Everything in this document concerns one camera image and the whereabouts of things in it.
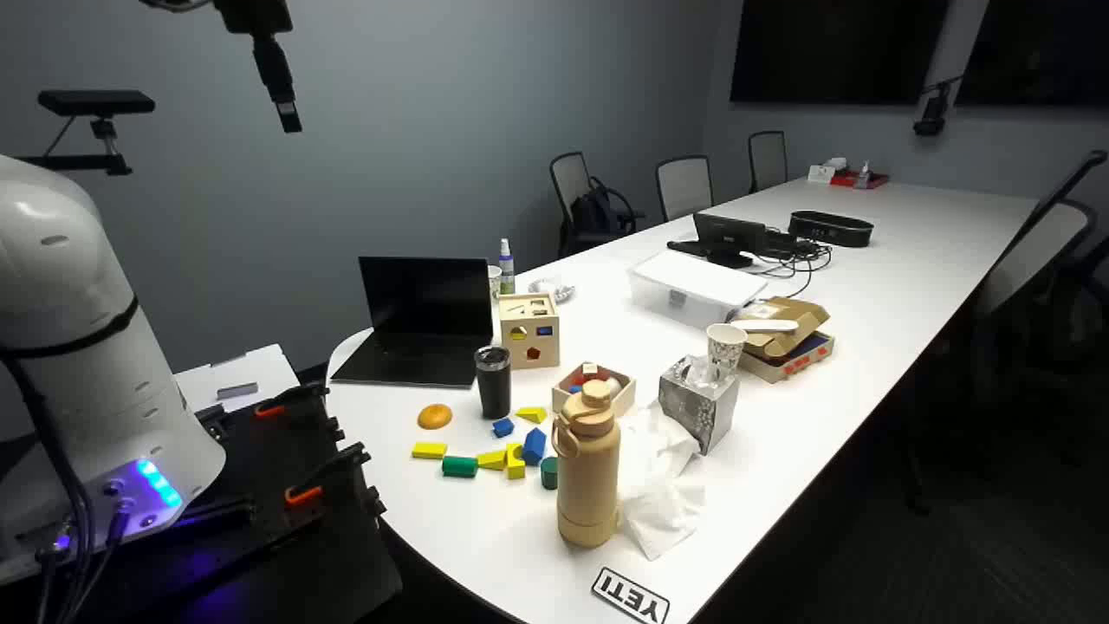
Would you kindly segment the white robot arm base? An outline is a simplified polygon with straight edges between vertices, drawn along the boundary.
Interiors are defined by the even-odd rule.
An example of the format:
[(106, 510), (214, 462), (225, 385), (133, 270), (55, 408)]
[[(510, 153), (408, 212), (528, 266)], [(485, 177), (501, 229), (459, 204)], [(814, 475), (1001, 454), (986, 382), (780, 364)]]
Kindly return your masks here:
[(129, 540), (167, 531), (221, 475), (95, 199), (14, 155), (0, 155), (0, 347), (44, 400), (101, 533), (115, 513)]

